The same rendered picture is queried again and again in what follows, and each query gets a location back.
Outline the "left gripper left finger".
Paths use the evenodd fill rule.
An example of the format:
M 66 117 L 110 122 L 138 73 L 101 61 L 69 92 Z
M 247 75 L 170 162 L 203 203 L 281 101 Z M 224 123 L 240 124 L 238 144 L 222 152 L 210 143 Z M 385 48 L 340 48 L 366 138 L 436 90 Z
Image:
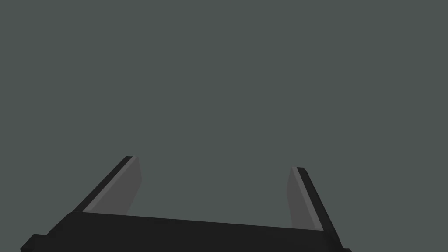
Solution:
M 142 182 L 139 158 L 124 157 L 74 212 L 127 215 Z

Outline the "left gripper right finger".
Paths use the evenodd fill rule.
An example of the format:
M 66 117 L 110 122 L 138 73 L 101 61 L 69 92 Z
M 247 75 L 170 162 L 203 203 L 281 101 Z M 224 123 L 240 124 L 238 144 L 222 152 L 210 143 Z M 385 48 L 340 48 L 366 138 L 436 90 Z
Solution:
M 287 181 L 291 227 L 331 232 L 333 224 L 318 192 L 304 168 L 291 167 Z

